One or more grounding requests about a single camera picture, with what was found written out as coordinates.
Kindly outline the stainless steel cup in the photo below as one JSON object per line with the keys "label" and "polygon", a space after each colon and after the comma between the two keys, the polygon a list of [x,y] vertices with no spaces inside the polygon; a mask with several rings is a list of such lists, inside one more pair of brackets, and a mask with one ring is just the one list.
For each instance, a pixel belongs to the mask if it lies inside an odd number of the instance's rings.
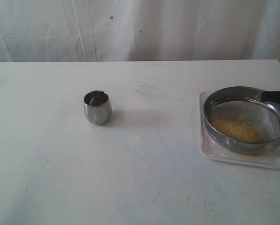
{"label": "stainless steel cup", "polygon": [[112,114],[109,95],[101,90],[94,90],[84,96],[84,114],[95,125],[106,123]]}

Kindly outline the white square plastic tray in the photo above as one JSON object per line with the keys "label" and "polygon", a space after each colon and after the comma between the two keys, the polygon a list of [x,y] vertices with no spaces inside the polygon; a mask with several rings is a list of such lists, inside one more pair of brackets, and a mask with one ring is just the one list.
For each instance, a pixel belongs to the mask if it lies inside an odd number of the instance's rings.
{"label": "white square plastic tray", "polygon": [[224,163],[260,167],[266,169],[280,169],[280,146],[264,155],[242,155],[233,153],[216,143],[207,133],[203,124],[203,104],[208,97],[207,92],[198,95],[198,109],[200,117],[200,151],[210,160]]}

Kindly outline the round steel sieve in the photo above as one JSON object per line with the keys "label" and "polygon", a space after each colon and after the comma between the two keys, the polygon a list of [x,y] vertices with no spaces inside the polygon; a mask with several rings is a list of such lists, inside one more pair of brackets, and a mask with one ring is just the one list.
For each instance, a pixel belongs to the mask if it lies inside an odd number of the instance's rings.
{"label": "round steel sieve", "polygon": [[235,86],[210,94],[202,105],[203,125],[227,150],[266,154],[280,146],[280,91]]}

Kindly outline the yellow grain powder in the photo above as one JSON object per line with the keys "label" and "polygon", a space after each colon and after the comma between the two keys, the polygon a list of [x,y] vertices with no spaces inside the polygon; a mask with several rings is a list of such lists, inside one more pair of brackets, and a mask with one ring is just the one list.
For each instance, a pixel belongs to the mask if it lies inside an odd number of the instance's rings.
{"label": "yellow grain powder", "polygon": [[259,131],[247,122],[217,119],[212,121],[212,126],[224,135],[239,141],[257,143],[262,141]]}

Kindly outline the white backdrop curtain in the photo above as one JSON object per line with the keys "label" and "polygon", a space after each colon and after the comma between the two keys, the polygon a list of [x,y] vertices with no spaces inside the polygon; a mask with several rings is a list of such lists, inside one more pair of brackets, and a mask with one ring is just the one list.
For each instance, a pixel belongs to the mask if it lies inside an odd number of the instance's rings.
{"label": "white backdrop curtain", "polygon": [[276,59],[280,0],[0,0],[0,62]]}

